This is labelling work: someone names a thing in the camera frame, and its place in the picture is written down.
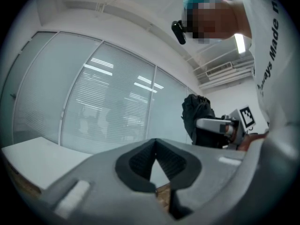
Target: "white t-shirt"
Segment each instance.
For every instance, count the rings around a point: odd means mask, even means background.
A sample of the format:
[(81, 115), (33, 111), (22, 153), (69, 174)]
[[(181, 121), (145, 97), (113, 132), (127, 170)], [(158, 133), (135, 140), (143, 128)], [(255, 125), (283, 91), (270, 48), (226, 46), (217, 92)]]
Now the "white t-shirt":
[(299, 33), (278, 0), (242, 0), (252, 33), (254, 81), (269, 129), (299, 121)]

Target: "person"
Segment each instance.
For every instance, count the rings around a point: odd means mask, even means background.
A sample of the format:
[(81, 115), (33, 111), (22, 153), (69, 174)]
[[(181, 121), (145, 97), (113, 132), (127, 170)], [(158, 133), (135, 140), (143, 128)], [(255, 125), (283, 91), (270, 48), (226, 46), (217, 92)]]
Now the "person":
[[(278, 0), (184, 0), (182, 27), (199, 43), (236, 33), (252, 39), (250, 52), (259, 107), (269, 131), (299, 122), (299, 34)], [(265, 134), (247, 135), (239, 146)]]

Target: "black bag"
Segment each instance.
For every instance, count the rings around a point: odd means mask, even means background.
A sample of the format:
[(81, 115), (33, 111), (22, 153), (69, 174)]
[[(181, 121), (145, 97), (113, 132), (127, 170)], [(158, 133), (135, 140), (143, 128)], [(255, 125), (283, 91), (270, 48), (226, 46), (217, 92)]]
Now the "black bag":
[(196, 127), (197, 119), (216, 119), (215, 113), (210, 107), (210, 101), (207, 98), (190, 94), (184, 99), (182, 108), (184, 127), (193, 141), (193, 145), (222, 148), (224, 145), (228, 144), (225, 136)]

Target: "air vent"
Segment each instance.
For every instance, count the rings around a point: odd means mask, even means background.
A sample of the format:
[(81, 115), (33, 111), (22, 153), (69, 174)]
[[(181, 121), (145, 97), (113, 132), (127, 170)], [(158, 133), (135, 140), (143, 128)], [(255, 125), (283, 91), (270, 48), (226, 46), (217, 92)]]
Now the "air vent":
[(233, 67), (232, 63), (228, 62), (228, 63), (222, 64), (222, 65), (220, 65), (218, 67), (215, 67), (215, 68), (213, 68), (211, 70), (208, 70), (206, 72), (206, 75), (208, 77), (211, 77), (211, 76), (223, 73), (225, 71), (228, 71), (228, 70), (232, 69), (232, 67)]

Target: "white table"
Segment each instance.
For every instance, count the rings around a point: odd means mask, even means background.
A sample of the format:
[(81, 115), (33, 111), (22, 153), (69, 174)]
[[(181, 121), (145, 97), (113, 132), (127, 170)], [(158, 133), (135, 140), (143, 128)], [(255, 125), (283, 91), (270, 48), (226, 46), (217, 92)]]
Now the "white table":
[(43, 137), (2, 148), (9, 163), (42, 191), (91, 156), (61, 147)]

